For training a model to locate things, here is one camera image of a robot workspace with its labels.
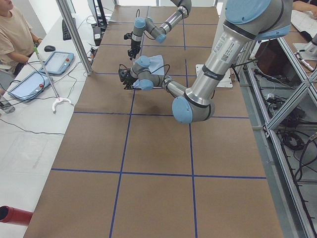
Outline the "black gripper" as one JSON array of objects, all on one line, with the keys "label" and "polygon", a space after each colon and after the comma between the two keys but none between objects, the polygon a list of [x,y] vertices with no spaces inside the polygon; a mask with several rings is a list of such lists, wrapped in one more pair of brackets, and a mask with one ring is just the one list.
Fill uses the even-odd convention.
[{"label": "black gripper", "polygon": [[131,40],[131,49],[129,49],[128,56],[129,59],[135,59],[135,56],[140,52],[141,49],[141,41]]},{"label": "black gripper", "polygon": [[136,81],[136,78],[132,77],[131,76],[131,73],[130,71],[125,71],[124,72],[124,89],[125,90],[133,90],[134,87],[133,87],[133,84],[134,82]]}]

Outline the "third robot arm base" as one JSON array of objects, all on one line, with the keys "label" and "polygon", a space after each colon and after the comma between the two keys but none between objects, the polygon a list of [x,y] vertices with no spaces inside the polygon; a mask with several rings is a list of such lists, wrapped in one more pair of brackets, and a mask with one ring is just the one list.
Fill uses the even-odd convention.
[{"label": "third robot arm base", "polygon": [[301,31],[300,35],[307,43],[293,43],[300,57],[305,60],[317,60],[317,35],[312,37],[307,31]]}]

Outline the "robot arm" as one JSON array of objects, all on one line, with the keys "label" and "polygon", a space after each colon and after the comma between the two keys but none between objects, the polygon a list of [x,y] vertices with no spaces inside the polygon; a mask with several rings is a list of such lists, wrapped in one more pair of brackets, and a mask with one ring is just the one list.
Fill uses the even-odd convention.
[{"label": "robot arm", "polygon": [[189,16],[192,7],[189,0],[176,0],[174,4],[177,11],[161,26],[155,26],[149,17],[135,19],[133,31],[124,36],[131,41],[128,55],[134,64],[131,68],[120,69],[118,74],[127,89],[138,83],[144,91],[161,87],[169,92],[174,97],[173,116],[180,123],[205,121],[215,111],[211,100],[213,92],[244,45],[289,33],[293,3],[290,0],[229,0],[225,6],[222,34],[190,88],[169,76],[151,74],[151,60],[139,55],[144,32],[162,43],[172,28]]},{"label": "robot arm", "polygon": [[150,17],[135,18],[133,31],[124,35],[124,40],[131,40],[131,48],[127,51],[130,60],[135,59],[140,52],[142,36],[145,32],[161,44],[173,27],[189,16],[192,8],[191,0],[172,0],[172,2],[177,6],[177,10],[160,26],[156,26]]}]

